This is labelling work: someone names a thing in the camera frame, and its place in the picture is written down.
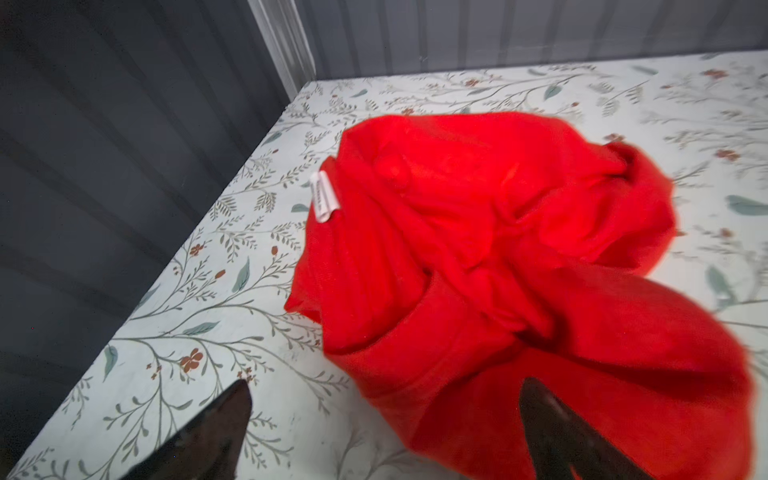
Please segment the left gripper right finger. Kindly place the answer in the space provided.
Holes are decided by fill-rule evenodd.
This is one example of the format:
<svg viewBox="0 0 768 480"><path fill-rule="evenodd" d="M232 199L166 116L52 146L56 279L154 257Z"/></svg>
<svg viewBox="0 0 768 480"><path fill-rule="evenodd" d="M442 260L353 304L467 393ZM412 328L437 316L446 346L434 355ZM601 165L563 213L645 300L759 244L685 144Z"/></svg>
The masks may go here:
<svg viewBox="0 0 768 480"><path fill-rule="evenodd" d="M539 380L523 381L519 411L537 479L650 477Z"/></svg>

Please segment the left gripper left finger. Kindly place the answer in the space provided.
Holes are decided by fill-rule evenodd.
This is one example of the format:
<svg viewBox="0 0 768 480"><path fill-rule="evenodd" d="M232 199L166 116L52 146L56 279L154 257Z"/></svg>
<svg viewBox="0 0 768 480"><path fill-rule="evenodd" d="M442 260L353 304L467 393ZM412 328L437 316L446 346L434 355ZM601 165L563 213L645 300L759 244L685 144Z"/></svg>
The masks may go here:
<svg viewBox="0 0 768 480"><path fill-rule="evenodd" d="M251 413L248 384L237 380L124 478L234 479Z"/></svg>

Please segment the red cloth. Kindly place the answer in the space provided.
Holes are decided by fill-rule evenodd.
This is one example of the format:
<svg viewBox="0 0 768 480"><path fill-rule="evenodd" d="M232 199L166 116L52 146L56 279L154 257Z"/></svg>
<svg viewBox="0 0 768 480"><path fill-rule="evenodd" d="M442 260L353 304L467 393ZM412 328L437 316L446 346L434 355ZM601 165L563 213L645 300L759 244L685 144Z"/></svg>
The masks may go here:
<svg viewBox="0 0 768 480"><path fill-rule="evenodd" d="M677 230L640 150L523 113L383 116L343 133L316 186L337 205L312 205L285 308L406 447L533 478L531 377L655 479L748 477L746 353L648 278Z"/></svg>

